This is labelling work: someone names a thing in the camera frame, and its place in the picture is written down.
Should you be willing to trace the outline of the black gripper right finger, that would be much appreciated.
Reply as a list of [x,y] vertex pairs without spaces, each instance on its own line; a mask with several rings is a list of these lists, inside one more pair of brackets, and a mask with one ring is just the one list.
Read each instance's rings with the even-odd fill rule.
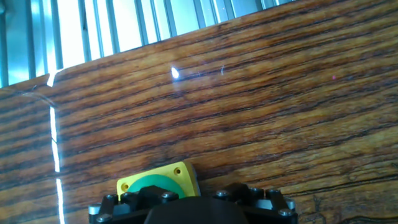
[[233,183],[217,190],[213,197],[232,203],[248,223],[297,224],[294,200],[279,189],[264,190]]

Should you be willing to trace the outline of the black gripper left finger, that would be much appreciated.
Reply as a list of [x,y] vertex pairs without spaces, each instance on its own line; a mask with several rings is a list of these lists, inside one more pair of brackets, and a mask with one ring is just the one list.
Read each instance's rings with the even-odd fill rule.
[[137,192],[125,192],[121,195],[108,194],[100,203],[88,206],[88,223],[144,223],[154,207],[179,198],[178,193],[155,185],[143,187]]

